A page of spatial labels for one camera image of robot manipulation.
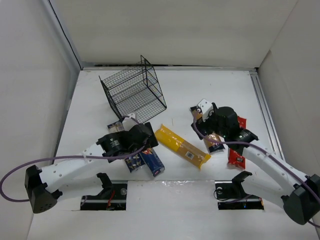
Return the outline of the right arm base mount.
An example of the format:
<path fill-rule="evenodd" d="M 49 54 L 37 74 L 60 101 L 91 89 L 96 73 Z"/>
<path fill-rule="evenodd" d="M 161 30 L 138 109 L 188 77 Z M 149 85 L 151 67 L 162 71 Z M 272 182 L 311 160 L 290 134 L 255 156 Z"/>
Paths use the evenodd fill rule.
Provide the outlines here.
<path fill-rule="evenodd" d="M 252 173 L 242 171 L 232 180 L 216 180 L 213 197 L 217 200 L 219 210 L 264 210 L 263 200 L 256 196 L 247 194 L 242 182 Z"/>

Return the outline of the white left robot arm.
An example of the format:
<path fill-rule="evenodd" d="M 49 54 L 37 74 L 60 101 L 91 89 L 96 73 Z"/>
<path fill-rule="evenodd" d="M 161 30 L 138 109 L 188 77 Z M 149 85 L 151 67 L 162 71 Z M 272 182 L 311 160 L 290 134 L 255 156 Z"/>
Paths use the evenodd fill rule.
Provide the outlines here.
<path fill-rule="evenodd" d="M 107 173 L 98 172 L 88 178 L 79 176 L 87 171 L 101 170 L 107 163 L 127 159 L 158 144 L 151 123 L 138 123 L 128 130 L 99 138 L 80 156 L 41 168 L 28 167 L 24 186 L 33 213 L 43 213 L 58 202 L 78 196 L 106 197 L 113 190 Z"/>

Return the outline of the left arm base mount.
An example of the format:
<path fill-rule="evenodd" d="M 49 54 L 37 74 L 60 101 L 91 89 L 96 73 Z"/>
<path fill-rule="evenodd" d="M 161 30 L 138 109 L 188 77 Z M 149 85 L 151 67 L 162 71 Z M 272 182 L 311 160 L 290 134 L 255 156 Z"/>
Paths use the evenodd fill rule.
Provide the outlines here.
<path fill-rule="evenodd" d="M 96 195 L 82 196 L 81 211 L 125 211 L 128 181 L 111 181 L 106 173 L 96 175 L 102 182 L 102 190 Z"/>

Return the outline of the blue star spaghetti bag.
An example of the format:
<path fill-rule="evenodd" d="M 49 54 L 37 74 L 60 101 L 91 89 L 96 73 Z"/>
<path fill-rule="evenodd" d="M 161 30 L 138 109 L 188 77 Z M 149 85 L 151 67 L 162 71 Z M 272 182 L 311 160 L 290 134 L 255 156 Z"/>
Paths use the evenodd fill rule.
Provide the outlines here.
<path fill-rule="evenodd" d="M 137 171 L 138 169 L 140 169 L 141 167 L 143 167 L 145 165 L 145 162 L 144 162 L 143 158 L 141 157 L 140 153 L 133 155 L 133 156 L 130 156 L 130 157 L 127 157 L 124 160 L 124 162 L 125 162 L 130 173 Z"/>

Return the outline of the dark blue Lasicilia spaghetti bag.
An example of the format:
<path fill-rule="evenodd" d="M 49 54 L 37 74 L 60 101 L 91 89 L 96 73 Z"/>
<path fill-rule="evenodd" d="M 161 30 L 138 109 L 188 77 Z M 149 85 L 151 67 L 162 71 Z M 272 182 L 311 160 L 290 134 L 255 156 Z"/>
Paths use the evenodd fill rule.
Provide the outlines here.
<path fill-rule="evenodd" d="M 197 111 L 197 107 L 196 106 L 190 107 L 190 111 L 191 111 L 192 115 L 196 114 L 196 119 L 197 120 L 202 118 L 202 114 Z M 210 138 L 211 140 L 215 140 L 217 142 L 221 141 L 220 136 L 215 134 L 215 133 L 210 134 L 207 137 Z M 208 153 L 210 155 L 212 155 L 214 153 L 222 152 L 225 149 L 223 144 L 218 144 L 218 143 L 215 143 L 215 142 L 211 142 L 211 141 L 208 141 L 205 138 L 203 139 L 203 141 L 204 141 L 206 149 L 207 149 L 207 151 L 208 151 Z"/>

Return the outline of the blue Barilla spaghetti box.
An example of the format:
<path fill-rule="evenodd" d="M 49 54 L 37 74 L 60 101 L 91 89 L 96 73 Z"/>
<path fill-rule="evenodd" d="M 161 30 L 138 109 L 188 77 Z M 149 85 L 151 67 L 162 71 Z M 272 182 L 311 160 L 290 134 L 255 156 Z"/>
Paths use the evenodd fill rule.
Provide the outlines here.
<path fill-rule="evenodd" d="M 148 148 L 144 151 L 139 153 L 142 160 L 145 164 L 147 164 L 148 168 L 150 169 L 153 177 L 157 177 L 165 170 L 165 166 L 154 151 L 153 148 Z"/>

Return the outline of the yellow spaghetti bag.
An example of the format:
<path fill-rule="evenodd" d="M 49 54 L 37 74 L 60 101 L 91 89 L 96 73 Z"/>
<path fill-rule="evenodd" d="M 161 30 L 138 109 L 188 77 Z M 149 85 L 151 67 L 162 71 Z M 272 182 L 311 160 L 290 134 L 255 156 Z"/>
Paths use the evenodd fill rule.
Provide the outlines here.
<path fill-rule="evenodd" d="M 198 169 L 201 169 L 202 165 L 211 158 L 211 155 L 195 147 L 163 124 L 155 132 L 155 137 L 158 142 L 196 166 Z"/>

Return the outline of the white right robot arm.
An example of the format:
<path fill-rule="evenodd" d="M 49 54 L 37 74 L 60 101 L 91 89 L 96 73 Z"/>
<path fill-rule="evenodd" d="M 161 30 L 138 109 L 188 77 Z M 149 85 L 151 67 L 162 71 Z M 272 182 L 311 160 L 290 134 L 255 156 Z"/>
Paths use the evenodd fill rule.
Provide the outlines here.
<path fill-rule="evenodd" d="M 305 225 L 320 211 L 320 177 L 307 175 L 278 158 L 250 130 L 241 127 L 237 113 L 228 106 L 199 104 L 201 117 L 192 127 L 200 138 L 217 134 L 229 149 L 254 163 L 271 182 L 245 171 L 232 181 L 244 193 L 261 197 L 284 210 L 299 225 Z"/>

